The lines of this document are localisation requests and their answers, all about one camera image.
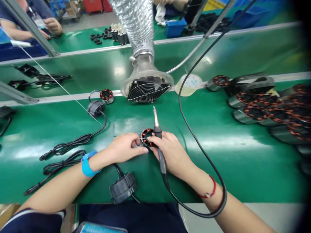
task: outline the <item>red string bracelet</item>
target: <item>red string bracelet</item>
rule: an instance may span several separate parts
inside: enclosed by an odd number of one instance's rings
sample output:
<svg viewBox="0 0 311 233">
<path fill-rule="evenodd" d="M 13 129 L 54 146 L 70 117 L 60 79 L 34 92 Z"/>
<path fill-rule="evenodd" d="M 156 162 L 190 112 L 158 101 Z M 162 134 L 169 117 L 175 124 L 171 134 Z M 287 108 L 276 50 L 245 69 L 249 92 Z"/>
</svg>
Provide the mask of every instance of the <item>red string bracelet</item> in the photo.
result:
<svg viewBox="0 0 311 233">
<path fill-rule="evenodd" d="M 212 181 L 214 183 L 213 191 L 212 191 L 211 194 L 206 193 L 205 196 L 201 196 L 200 194 L 197 193 L 197 195 L 199 195 L 201 198 L 211 198 L 215 194 L 215 192 L 216 192 L 216 181 L 214 180 L 214 178 L 211 175 L 209 175 L 209 176 L 210 176 L 210 178 L 212 179 Z"/>
</svg>

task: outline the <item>black cable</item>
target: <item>black cable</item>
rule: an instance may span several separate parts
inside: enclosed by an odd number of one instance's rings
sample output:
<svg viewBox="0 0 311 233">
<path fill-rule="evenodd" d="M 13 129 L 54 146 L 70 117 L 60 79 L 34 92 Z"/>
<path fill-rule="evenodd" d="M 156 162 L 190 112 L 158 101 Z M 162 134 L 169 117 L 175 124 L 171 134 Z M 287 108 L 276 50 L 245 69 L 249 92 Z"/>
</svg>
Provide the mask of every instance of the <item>black cable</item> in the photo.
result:
<svg viewBox="0 0 311 233">
<path fill-rule="evenodd" d="M 209 47 L 208 49 L 201 55 L 201 57 L 196 61 L 196 63 L 192 66 L 192 68 L 190 69 L 190 71 L 188 72 L 188 74 L 186 75 L 184 81 L 182 82 L 181 84 L 181 87 L 180 87 L 180 90 L 179 90 L 179 96 L 178 96 L 178 102 L 179 102 L 179 109 L 180 109 L 180 113 L 182 115 L 182 118 L 184 119 L 190 133 L 192 134 L 192 136 L 194 137 L 195 141 L 197 142 L 198 146 L 200 147 L 201 151 L 203 152 L 203 154 L 206 156 L 206 158 L 208 159 L 208 161 L 210 162 L 211 166 L 213 167 L 213 169 L 215 170 L 217 176 L 219 177 L 219 180 L 220 180 L 220 183 L 223 187 L 223 198 L 221 200 L 221 203 L 220 203 L 220 206 L 219 208 L 210 213 L 210 214 L 202 214 L 202 213 L 199 213 L 197 211 L 194 211 L 192 209 L 190 209 L 189 207 L 187 207 L 186 205 L 184 205 L 183 203 L 181 203 L 177 197 L 175 197 L 175 195 L 172 193 L 171 189 L 170 189 L 170 186 L 169 186 L 169 183 L 168 183 L 168 180 L 167 180 L 167 175 L 166 174 L 163 174 L 162 178 L 163 178 L 163 182 L 167 188 L 167 190 L 169 191 L 169 193 L 172 195 L 172 197 L 181 205 L 183 206 L 186 210 L 188 210 L 189 212 L 197 215 L 197 216 L 200 216 L 200 217 L 203 217 L 203 218 L 214 218 L 216 216 L 218 216 L 222 210 L 224 209 L 225 205 L 226 205 L 226 202 L 227 202 L 227 188 L 226 188 L 226 185 L 225 185 L 225 182 L 224 180 L 222 179 L 219 171 L 217 170 L 217 168 L 215 167 L 214 163 L 212 162 L 212 160 L 210 159 L 210 157 L 207 155 L 207 153 L 205 152 L 205 150 L 203 149 L 203 147 L 201 146 L 200 142 L 198 141 L 196 135 L 193 133 L 193 131 L 191 130 L 185 116 L 184 116 L 184 113 L 182 111 L 182 108 L 181 108 L 181 91 L 182 91 L 182 88 L 187 80 L 187 78 L 189 77 L 189 75 L 191 74 L 191 72 L 194 70 L 194 68 L 197 66 L 197 64 L 202 60 L 202 58 L 205 56 L 205 54 L 211 50 L 211 48 L 227 33 L 230 31 L 231 27 L 242 17 L 242 15 L 245 14 L 245 12 L 256 2 L 256 0 L 252 0 L 249 5 L 241 12 L 241 14 L 232 22 L 232 24 L 227 28 L 226 31 L 224 31 Z"/>
<path fill-rule="evenodd" d="M 64 80 L 66 79 L 71 79 L 72 76 L 71 75 L 57 75 L 57 74 L 51 74 L 51 76 L 57 81 L 55 81 L 54 79 L 51 78 L 50 75 L 47 74 L 38 74 L 38 73 L 33 73 L 36 78 L 38 78 L 37 81 L 31 82 L 31 83 L 27 83 L 26 85 L 30 85 L 30 84 L 36 84 L 36 85 L 45 85 L 45 84 L 57 84 L 58 83 L 62 83 Z"/>
<path fill-rule="evenodd" d="M 121 171 L 121 169 L 119 168 L 119 166 L 116 163 L 114 163 L 113 165 L 119 174 L 119 178 L 122 178 L 124 176 L 124 173 Z M 131 196 L 138 204 L 140 204 L 140 201 L 133 194 Z"/>
<path fill-rule="evenodd" d="M 48 157 L 52 156 L 52 155 L 63 155 L 65 153 L 67 153 L 68 151 L 70 151 L 73 147 L 76 147 L 76 146 L 80 146 L 80 145 L 85 145 L 87 143 L 89 143 L 92 138 L 98 134 L 100 131 L 102 131 L 106 124 L 107 124 L 107 118 L 106 118 L 106 115 L 100 111 L 100 113 L 104 116 L 105 118 L 105 123 L 104 125 L 102 126 L 102 128 L 98 131 L 96 131 L 95 133 L 93 134 L 85 134 L 71 142 L 65 142 L 65 143 L 60 143 L 58 145 L 56 145 L 52 150 L 50 150 L 49 152 L 45 153 L 44 155 L 42 155 L 39 160 L 40 161 L 43 161 L 43 160 L 46 160 Z"/>
<path fill-rule="evenodd" d="M 28 196 L 28 195 L 36 192 L 45 183 L 47 183 L 47 181 L 49 181 L 52 176 L 54 176 L 56 173 L 58 173 L 61 169 L 65 168 L 65 167 L 71 167 L 71 166 L 76 165 L 79 162 L 81 162 L 81 159 L 85 154 L 86 154 L 85 151 L 79 150 L 61 162 L 51 163 L 51 164 L 46 165 L 43 168 L 43 174 L 48 175 L 48 176 L 43 181 L 41 181 L 40 183 L 38 183 L 38 184 L 32 186 L 31 188 L 27 189 L 24 192 L 24 196 Z"/>
<path fill-rule="evenodd" d="M 11 117 L 7 117 L 6 125 L 4 126 L 3 130 L 0 133 L 0 137 L 6 132 L 7 128 L 9 127 L 10 123 L 12 121 Z"/>
</svg>

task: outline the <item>person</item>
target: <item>person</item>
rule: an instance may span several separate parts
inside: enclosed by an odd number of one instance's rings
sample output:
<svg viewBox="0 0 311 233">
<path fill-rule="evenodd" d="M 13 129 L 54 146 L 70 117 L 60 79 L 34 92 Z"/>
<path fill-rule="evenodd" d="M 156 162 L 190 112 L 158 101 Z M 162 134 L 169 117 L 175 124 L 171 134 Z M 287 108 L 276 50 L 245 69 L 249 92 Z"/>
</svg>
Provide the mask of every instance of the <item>person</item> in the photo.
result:
<svg viewBox="0 0 311 233">
<path fill-rule="evenodd" d="M 214 181 L 191 161 L 176 136 L 163 132 L 162 137 L 152 136 L 148 140 L 162 150 L 168 171 L 185 181 L 197 194 L 204 196 L 211 193 Z M 89 158 L 89 167 L 92 171 L 100 171 L 111 164 L 122 163 L 148 152 L 147 148 L 134 146 L 135 144 L 140 145 L 138 134 L 119 135 L 106 149 Z M 151 147 L 151 150 L 158 158 L 157 149 Z M 3 226 L 1 233 L 59 232 L 64 217 L 63 209 L 74 201 L 91 179 L 82 171 L 82 163 L 70 167 L 33 194 Z M 214 195 L 202 198 L 210 211 L 218 208 L 223 196 L 221 186 L 216 184 L 215 188 Z M 125 201 L 118 205 L 95 206 L 93 210 L 96 209 L 96 212 L 90 214 L 87 221 L 105 227 L 117 227 L 116 232 L 187 232 L 175 203 L 139 204 Z M 216 217 L 216 221 L 225 233 L 274 232 L 230 193 L 225 208 Z"/>
<path fill-rule="evenodd" d="M 59 36 L 63 33 L 61 24 L 55 19 L 53 13 L 43 0 L 16 0 L 16 2 L 36 23 L 39 31 L 46 39 L 50 39 L 51 34 Z M 14 17 L 2 0 L 0 0 L 0 25 L 14 40 L 24 41 L 33 39 L 33 35 Z"/>
<path fill-rule="evenodd" d="M 152 0 L 155 6 L 163 5 L 166 8 L 165 16 L 167 18 L 176 17 L 181 14 L 188 0 Z"/>
</svg>

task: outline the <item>id badge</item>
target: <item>id badge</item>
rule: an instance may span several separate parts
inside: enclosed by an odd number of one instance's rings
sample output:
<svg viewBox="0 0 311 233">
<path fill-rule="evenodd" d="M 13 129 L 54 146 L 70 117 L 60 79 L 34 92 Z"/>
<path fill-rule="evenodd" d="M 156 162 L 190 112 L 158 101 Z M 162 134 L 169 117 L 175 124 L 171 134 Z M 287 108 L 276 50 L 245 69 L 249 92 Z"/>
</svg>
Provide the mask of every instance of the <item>id badge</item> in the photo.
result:
<svg viewBox="0 0 311 233">
<path fill-rule="evenodd" d="M 45 23 L 43 19 L 40 17 L 40 15 L 34 15 L 31 17 L 32 21 L 35 22 L 38 28 L 44 29 L 45 28 Z"/>
<path fill-rule="evenodd" d="M 83 222 L 78 227 L 77 233 L 128 233 L 126 229 L 110 227 L 90 222 Z"/>
</svg>

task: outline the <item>blue wristband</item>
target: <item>blue wristband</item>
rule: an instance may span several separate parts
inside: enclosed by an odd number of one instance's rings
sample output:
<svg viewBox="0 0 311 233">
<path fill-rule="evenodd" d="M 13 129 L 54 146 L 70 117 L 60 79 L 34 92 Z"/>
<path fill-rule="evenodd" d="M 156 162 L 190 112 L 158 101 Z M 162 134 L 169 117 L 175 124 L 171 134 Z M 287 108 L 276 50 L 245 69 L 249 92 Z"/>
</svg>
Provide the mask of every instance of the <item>blue wristband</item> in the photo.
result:
<svg viewBox="0 0 311 233">
<path fill-rule="evenodd" d="M 97 154 L 97 151 L 92 151 L 89 152 L 88 154 L 86 154 L 85 156 L 82 157 L 81 162 L 82 162 L 82 172 L 85 176 L 88 177 L 93 177 L 95 176 L 97 173 L 99 173 L 101 171 L 101 169 L 99 171 L 93 171 L 90 168 L 90 165 L 88 164 L 88 159 L 91 158 L 93 155 Z"/>
</svg>

